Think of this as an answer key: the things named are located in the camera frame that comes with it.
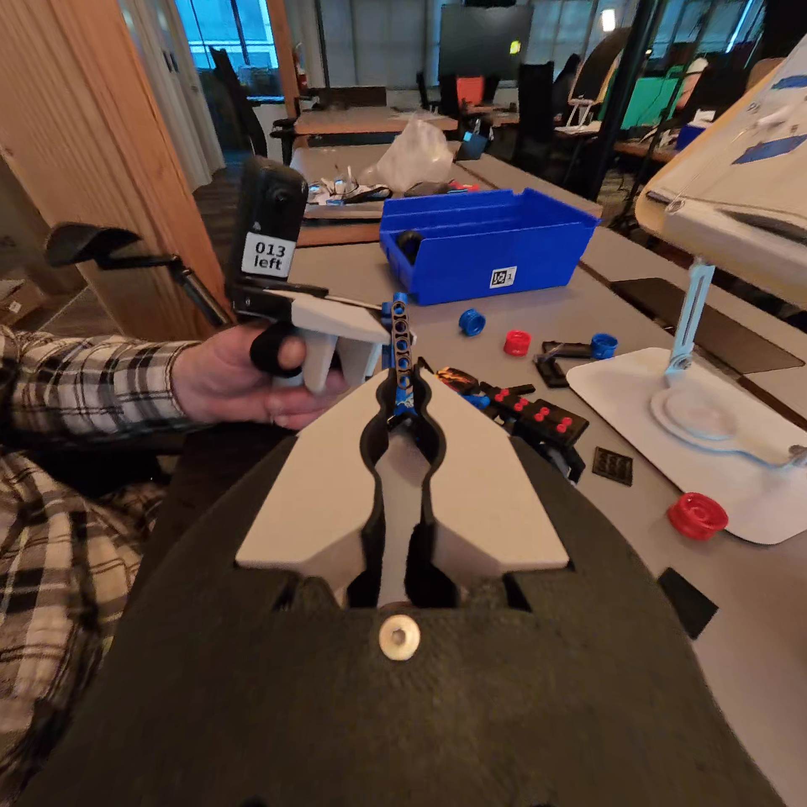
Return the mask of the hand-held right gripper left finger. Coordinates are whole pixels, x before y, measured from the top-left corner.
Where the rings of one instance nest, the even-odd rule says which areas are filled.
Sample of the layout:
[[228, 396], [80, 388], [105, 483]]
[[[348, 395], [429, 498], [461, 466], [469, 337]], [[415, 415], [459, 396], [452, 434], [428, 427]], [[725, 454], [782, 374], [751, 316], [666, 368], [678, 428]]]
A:
[[386, 543], [376, 467], [389, 447], [388, 419], [387, 372], [300, 431], [236, 564], [319, 578], [351, 607], [376, 607]]

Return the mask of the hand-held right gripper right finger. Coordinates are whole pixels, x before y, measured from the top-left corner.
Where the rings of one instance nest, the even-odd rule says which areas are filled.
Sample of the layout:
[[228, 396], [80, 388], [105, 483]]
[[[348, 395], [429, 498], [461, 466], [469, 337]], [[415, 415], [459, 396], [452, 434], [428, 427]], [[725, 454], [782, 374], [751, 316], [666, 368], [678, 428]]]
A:
[[569, 555], [514, 443], [427, 369], [413, 375], [412, 432], [428, 462], [408, 551], [408, 598], [454, 607], [505, 576], [561, 570]]

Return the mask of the black block with red pins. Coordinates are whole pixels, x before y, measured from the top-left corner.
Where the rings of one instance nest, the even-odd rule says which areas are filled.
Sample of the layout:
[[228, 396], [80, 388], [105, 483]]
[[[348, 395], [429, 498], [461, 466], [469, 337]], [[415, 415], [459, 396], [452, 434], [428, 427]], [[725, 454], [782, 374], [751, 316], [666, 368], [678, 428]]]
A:
[[510, 435], [530, 445], [547, 444], [557, 449], [575, 445], [589, 426], [588, 420], [543, 398], [530, 399], [532, 384], [509, 388], [483, 385], [489, 398], [484, 413], [499, 422]]

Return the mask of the blue printed curved panel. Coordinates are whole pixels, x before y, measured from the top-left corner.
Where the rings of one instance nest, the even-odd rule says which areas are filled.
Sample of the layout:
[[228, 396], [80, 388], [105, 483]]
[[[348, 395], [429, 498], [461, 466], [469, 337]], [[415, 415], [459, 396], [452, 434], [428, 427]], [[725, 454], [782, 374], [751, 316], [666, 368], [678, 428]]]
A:
[[418, 375], [422, 370], [432, 372], [432, 368], [424, 358], [412, 357], [417, 335], [409, 324], [408, 306], [408, 295], [396, 292], [392, 300], [381, 307], [380, 323], [389, 333], [388, 341], [381, 348], [381, 368], [395, 378], [388, 430], [407, 426], [419, 448], [434, 449], [437, 433], [421, 412], [427, 390]]

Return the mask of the instruction booklet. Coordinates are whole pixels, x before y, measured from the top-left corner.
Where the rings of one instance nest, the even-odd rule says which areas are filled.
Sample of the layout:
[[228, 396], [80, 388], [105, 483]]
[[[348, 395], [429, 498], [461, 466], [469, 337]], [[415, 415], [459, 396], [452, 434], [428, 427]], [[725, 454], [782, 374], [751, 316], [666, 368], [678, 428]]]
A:
[[758, 116], [724, 115], [641, 193], [640, 224], [660, 234], [675, 203], [757, 219], [789, 237], [805, 236], [805, 108]]

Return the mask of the person's left forearm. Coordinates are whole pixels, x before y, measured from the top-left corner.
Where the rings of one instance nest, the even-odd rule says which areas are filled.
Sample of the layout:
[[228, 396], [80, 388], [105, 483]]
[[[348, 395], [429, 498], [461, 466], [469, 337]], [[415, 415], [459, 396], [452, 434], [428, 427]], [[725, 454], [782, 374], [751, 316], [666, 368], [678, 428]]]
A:
[[1, 331], [2, 432], [35, 443], [111, 443], [196, 428], [172, 371], [194, 341]]

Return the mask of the grey desk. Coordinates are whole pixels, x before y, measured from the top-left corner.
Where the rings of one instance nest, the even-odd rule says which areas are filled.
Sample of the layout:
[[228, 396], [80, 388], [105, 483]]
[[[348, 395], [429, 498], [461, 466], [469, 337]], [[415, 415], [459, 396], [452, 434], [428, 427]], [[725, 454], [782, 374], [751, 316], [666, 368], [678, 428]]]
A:
[[[670, 567], [719, 608], [693, 648], [721, 710], [787, 805], [805, 805], [805, 534], [772, 547], [719, 533], [706, 542], [679, 535], [665, 515], [679, 495], [644, 457], [570, 390], [546, 390], [532, 359], [506, 355], [513, 329], [545, 340], [588, 341], [597, 332], [618, 339], [618, 353], [670, 349], [672, 337], [615, 295], [603, 280], [664, 277], [684, 290], [678, 266], [599, 227], [565, 287], [466, 303], [415, 307], [418, 354], [433, 369], [454, 367], [507, 387], [534, 382], [538, 396], [585, 417], [579, 442], [589, 465], [597, 446], [633, 457], [633, 485], [593, 475], [578, 484], [630, 542], [656, 577]], [[463, 336], [459, 316], [475, 308], [483, 332]]]

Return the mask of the person's left hand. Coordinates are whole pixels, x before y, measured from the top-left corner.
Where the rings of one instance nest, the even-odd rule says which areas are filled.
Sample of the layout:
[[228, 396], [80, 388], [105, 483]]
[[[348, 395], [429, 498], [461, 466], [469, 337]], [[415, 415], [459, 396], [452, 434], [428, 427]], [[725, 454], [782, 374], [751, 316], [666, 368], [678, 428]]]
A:
[[296, 431], [347, 392], [338, 369], [322, 393], [281, 386], [277, 371], [301, 368], [306, 345], [285, 324], [241, 324], [182, 350], [170, 378], [177, 405], [197, 424], [254, 422]]

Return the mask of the neighbouring grey table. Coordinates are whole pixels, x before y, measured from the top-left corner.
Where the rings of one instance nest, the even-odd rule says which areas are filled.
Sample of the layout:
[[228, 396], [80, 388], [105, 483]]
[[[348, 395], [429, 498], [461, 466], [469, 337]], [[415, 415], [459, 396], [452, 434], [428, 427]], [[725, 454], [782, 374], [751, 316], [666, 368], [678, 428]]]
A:
[[[389, 144], [338, 145], [333, 147], [297, 147], [291, 165], [308, 182], [333, 179], [351, 168], [354, 176], [367, 169], [384, 154]], [[477, 160], [459, 161], [452, 167], [452, 177], [462, 184], [476, 184], [480, 190], [510, 189], [516, 193], [531, 188], [572, 207], [601, 218], [600, 204], [575, 195], [542, 178], [533, 176], [497, 156], [484, 153]], [[376, 243], [380, 219], [327, 219], [318, 224], [306, 219], [301, 227], [298, 246], [320, 247]]]

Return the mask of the clear plastic bag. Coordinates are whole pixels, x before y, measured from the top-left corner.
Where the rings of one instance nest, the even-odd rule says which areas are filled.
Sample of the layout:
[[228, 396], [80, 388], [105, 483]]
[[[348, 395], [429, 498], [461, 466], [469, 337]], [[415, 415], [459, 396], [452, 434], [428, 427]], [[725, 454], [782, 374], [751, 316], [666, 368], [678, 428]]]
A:
[[416, 114], [378, 161], [359, 174], [365, 186], [388, 187], [403, 194], [421, 183], [449, 182], [454, 153], [434, 120]]

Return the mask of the blue storage bin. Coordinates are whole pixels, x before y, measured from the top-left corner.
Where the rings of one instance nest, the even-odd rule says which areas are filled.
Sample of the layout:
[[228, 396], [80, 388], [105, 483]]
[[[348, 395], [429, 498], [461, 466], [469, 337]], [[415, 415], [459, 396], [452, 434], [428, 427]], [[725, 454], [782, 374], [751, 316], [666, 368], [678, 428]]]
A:
[[[533, 189], [385, 201], [379, 243], [391, 273], [422, 307], [565, 287], [600, 219]], [[422, 234], [411, 266], [398, 234]]]

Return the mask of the white book stand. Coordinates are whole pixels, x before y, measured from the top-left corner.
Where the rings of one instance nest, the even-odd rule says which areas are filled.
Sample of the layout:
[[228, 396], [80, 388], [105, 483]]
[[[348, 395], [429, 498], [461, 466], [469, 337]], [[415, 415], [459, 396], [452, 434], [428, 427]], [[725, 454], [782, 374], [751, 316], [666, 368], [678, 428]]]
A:
[[[799, 48], [805, 39], [791, 54]], [[721, 117], [739, 116], [791, 54]], [[649, 231], [694, 259], [672, 348], [574, 367], [570, 387], [678, 489], [718, 502], [729, 533], [777, 545], [805, 533], [805, 431], [698, 366], [692, 351], [716, 267], [805, 308], [805, 236], [697, 203], [669, 212], [660, 234]]]

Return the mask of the black smooth square tile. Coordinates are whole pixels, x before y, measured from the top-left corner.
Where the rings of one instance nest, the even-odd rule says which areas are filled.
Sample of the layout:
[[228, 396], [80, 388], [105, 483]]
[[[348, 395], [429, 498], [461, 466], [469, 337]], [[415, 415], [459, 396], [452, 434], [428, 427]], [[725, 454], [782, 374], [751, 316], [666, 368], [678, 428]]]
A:
[[668, 567], [657, 583], [691, 641], [697, 640], [718, 613], [718, 606], [676, 570]]

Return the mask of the black support pole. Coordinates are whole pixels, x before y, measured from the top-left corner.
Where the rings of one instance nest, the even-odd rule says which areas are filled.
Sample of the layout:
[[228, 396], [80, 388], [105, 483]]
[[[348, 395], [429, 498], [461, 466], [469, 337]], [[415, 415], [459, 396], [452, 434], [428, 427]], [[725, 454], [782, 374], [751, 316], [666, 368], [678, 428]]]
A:
[[625, 112], [639, 78], [647, 47], [651, 43], [660, 5], [660, 1], [638, 2], [631, 32], [621, 54], [609, 101], [606, 104], [600, 132], [590, 148], [583, 170], [584, 195], [593, 203], [600, 194], [613, 147], [617, 142]]

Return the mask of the large printed instruction sheet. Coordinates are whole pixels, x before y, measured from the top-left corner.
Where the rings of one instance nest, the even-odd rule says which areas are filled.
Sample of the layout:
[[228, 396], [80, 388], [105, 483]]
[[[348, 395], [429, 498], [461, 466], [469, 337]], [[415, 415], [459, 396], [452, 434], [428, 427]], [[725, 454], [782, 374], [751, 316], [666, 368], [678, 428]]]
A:
[[732, 138], [733, 165], [786, 156], [806, 141], [806, 51], [799, 48], [744, 103]]

